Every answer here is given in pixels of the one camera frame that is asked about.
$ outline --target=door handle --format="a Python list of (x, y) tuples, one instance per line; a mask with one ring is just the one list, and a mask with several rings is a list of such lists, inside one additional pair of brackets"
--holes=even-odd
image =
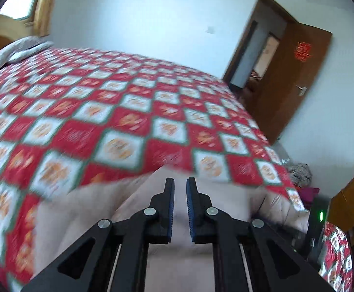
[(296, 87), (300, 90), (299, 96), (303, 96), (307, 91), (307, 87), (299, 87), (298, 85)]

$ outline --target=black device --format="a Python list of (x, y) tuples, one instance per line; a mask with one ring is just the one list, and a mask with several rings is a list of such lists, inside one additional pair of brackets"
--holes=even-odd
[(280, 237), (285, 239), (316, 271), (319, 271), (327, 252), (323, 237), (329, 207), (330, 198), (320, 195), (314, 198), (309, 211), (307, 233), (290, 226), (276, 224), (260, 216), (259, 213), (255, 214), (253, 218), (263, 220)]
[(254, 292), (333, 291), (318, 272), (262, 220), (240, 221), (212, 207), (210, 197), (198, 192), (194, 178), (186, 182), (186, 196), (192, 241), (213, 244), (216, 292), (249, 291), (249, 283)]
[[(213, 244), (215, 291), (319, 291), (332, 287), (262, 220), (231, 218), (213, 208), (197, 190), (194, 178), (186, 184), (192, 241)], [(174, 180), (150, 207), (130, 219), (102, 219), (32, 279), (22, 292), (143, 292), (149, 244), (168, 244), (172, 237)], [(240, 249), (243, 244), (244, 259)]]

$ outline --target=screw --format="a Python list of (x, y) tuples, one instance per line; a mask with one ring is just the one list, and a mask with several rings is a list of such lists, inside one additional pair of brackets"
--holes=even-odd
[(218, 213), (219, 213), (219, 210), (217, 208), (207, 208), (208, 215), (217, 215)]
[(97, 223), (98, 227), (100, 228), (108, 228), (111, 225), (111, 222), (107, 219), (102, 219)]
[(145, 213), (145, 215), (147, 216), (151, 216), (154, 215), (156, 213), (156, 209), (155, 208), (146, 208), (143, 213)]
[(261, 228), (261, 227), (263, 227), (263, 221), (262, 220), (260, 220), (260, 219), (254, 219), (253, 221), (252, 221), (252, 225), (254, 226), (254, 227), (256, 227), (256, 228)]

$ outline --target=wooden door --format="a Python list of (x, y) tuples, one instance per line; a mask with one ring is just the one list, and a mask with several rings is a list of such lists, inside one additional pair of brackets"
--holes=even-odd
[(332, 34), (288, 23), (248, 112), (273, 144), (304, 99), (325, 58)]

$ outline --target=bedsheet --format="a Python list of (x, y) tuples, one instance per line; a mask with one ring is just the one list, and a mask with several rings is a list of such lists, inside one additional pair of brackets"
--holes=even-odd
[(336, 292), (350, 292), (352, 290), (353, 263), (345, 234), (340, 228), (326, 222), (323, 242), (327, 253), (319, 270), (320, 276)]
[(33, 275), (35, 208), (163, 165), (287, 195), (287, 170), (222, 80), (114, 51), (50, 48), (0, 71), (0, 280)]

